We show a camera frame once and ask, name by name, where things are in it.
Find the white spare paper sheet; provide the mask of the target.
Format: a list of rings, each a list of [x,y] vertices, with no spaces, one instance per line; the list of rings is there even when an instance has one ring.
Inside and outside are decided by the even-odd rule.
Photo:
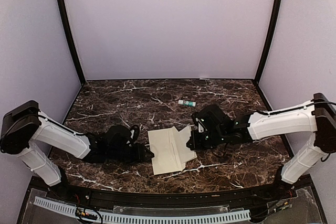
[[[190,148],[187,147],[187,142],[190,140],[190,137],[191,137],[190,126],[186,126],[180,131],[178,130],[175,131],[175,142],[181,163],[187,163],[197,158],[196,152],[191,151]]]

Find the beige paper envelope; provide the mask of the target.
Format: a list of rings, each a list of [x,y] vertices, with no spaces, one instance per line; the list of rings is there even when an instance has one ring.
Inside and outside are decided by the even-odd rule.
[[[175,138],[179,136],[175,127],[148,131],[150,151],[154,154],[152,168],[154,175],[180,172],[185,162],[180,159]]]

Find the green white glue stick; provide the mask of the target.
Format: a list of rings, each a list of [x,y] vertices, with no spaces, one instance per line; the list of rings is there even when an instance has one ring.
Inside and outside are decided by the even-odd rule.
[[[178,104],[179,105],[184,105],[184,106],[192,106],[192,107],[196,106],[196,102],[186,101],[186,100],[178,100]]]

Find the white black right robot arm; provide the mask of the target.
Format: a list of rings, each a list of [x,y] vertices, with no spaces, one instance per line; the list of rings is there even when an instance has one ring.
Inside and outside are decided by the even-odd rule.
[[[279,170],[276,182],[268,188],[273,200],[280,199],[292,185],[318,161],[335,153],[335,103],[324,94],[275,111],[256,111],[231,119],[219,106],[206,106],[192,114],[196,130],[186,143],[192,151],[214,149],[221,144],[245,144],[264,138],[297,132],[311,135],[298,153]]]

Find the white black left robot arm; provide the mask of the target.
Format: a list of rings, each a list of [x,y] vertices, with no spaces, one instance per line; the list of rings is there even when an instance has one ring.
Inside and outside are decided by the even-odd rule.
[[[137,142],[138,125],[111,126],[105,133],[79,133],[57,123],[30,100],[6,113],[1,129],[1,152],[19,157],[26,166],[53,187],[63,201],[74,197],[65,172],[36,145],[40,141],[63,150],[86,163],[102,164],[113,160],[124,163],[147,162],[154,154]]]

